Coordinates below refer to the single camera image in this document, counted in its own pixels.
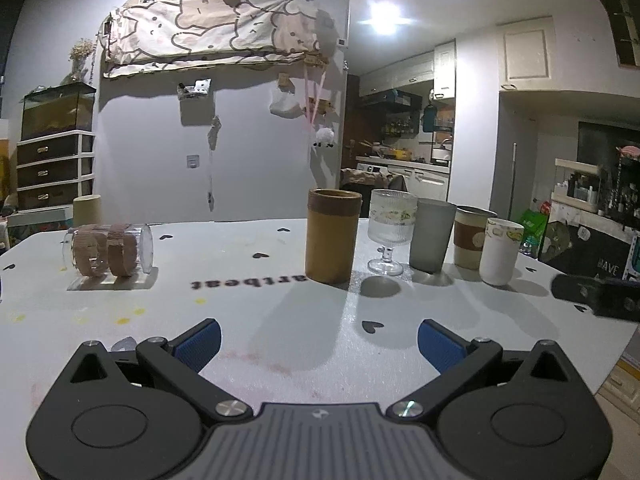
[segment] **frosted gray tumbler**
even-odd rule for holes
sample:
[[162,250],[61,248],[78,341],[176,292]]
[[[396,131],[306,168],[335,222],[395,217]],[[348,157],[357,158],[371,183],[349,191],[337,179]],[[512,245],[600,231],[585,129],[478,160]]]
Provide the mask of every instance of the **frosted gray tumbler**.
[[433,274],[442,270],[457,206],[441,200],[421,198],[415,216],[409,265]]

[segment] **tabletop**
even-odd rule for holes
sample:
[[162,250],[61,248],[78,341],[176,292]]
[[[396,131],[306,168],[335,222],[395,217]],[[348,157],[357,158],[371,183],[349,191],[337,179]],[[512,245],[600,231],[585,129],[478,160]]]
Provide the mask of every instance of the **tabletop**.
[[[305,219],[162,224],[152,232],[154,268],[129,286],[134,290],[110,282],[78,290],[63,264],[63,232],[33,235],[0,256],[6,478],[37,478],[24,446],[26,427],[89,339],[107,349],[127,336],[171,339],[213,317],[222,348],[201,375],[256,412],[266,401],[373,401],[384,411],[438,375],[418,351],[423,319],[510,350],[554,339],[594,393],[636,330],[635,323],[555,300],[549,287],[558,272],[521,254],[505,288],[455,267],[452,248],[441,274],[406,266],[398,278],[373,275],[367,261],[379,253],[366,219],[358,226],[351,281],[342,287],[304,276]],[[394,259],[406,263],[408,250],[396,248]]]

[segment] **brown cup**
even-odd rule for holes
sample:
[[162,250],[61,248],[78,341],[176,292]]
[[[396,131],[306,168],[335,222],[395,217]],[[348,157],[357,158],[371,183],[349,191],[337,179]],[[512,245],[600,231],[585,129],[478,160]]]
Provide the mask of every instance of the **brown cup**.
[[457,266],[478,270],[484,247],[486,221],[495,216],[493,211],[486,209],[458,206],[453,224],[453,262]]
[[348,282],[353,267],[362,195],[312,189],[306,212],[305,272],[315,282]]

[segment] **ceiling light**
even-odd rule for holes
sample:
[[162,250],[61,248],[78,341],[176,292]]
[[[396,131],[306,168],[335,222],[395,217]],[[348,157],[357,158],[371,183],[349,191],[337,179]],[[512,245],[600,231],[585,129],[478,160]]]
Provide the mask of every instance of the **ceiling light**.
[[394,4],[380,2],[371,4],[371,19],[361,22],[371,25],[378,34],[388,36],[396,31],[396,25],[410,23],[411,20],[400,17],[400,9]]

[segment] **gray ribbed panel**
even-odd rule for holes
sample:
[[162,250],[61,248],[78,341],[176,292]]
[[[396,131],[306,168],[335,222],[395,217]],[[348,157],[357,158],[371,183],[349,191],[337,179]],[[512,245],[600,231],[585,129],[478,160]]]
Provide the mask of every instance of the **gray ribbed panel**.
[[265,404],[256,419],[214,431],[174,478],[467,480],[424,430],[389,422],[375,404]]

